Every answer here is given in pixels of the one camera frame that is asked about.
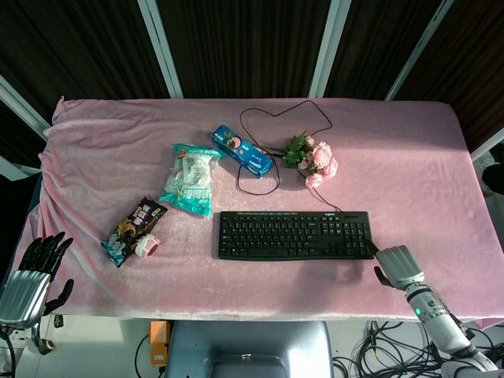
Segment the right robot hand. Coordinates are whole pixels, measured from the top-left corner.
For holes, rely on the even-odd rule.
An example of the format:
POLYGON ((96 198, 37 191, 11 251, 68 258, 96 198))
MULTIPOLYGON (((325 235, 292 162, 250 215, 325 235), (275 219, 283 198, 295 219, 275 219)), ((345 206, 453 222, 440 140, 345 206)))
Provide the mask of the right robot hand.
POLYGON ((424 272, 405 245, 379 250, 370 239, 365 243, 378 261, 374 272, 383 286, 408 291, 424 284, 424 272))

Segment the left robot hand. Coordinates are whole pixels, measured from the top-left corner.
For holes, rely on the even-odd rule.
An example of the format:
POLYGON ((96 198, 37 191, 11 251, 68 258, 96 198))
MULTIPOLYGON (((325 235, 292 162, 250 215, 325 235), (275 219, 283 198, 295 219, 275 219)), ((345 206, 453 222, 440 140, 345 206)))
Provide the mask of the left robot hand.
POLYGON ((30 328, 67 302, 74 288, 73 279, 66 281, 57 298, 49 300, 48 295, 72 242, 72 238, 60 232, 45 239, 37 238, 28 246, 1 296, 2 327, 30 328))

